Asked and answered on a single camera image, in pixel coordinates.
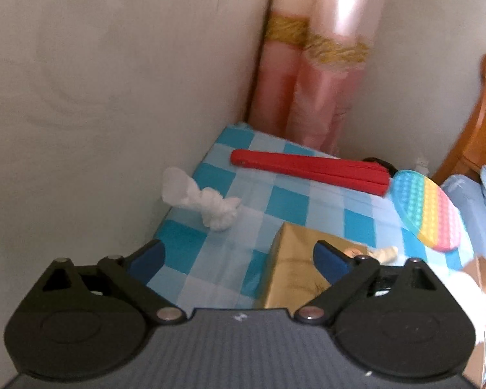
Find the curtain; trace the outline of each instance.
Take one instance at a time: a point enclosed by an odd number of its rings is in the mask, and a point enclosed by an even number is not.
[[[335,153],[384,2],[272,0],[249,123]]]

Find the round colorful toy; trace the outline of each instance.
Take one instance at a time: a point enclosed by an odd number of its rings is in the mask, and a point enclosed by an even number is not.
[[[399,171],[390,188],[392,201],[405,226],[425,246],[438,252],[461,242],[461,218],[439,186],[415,171]]]

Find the silver rivet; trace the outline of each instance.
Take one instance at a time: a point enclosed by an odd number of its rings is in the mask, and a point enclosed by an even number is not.
[[[166,322],[174,322],[183,316],[183,312],[177,307],[163,307],[157,311],[156,316]]]
[[[299,309],[299,316],[307,320],[317,320],[324,316],[324,310],[314,305],[305,305]]]

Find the white wall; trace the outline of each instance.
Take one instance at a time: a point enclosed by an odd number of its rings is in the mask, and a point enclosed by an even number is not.
[[[486,0],[387,0],[341,155],[436,170],[480,91]]]
[[[3,327],[50,261],[147,241],[163,169],[242,113],[267,0],[0,0]]]

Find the red object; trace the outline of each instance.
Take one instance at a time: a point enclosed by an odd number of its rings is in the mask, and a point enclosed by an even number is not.
[[[232,151],[231,162],[236,166],[306,178],[377,196],[384,196],[389,188],[389,172],[376,162],[346,161],[246,149]]]

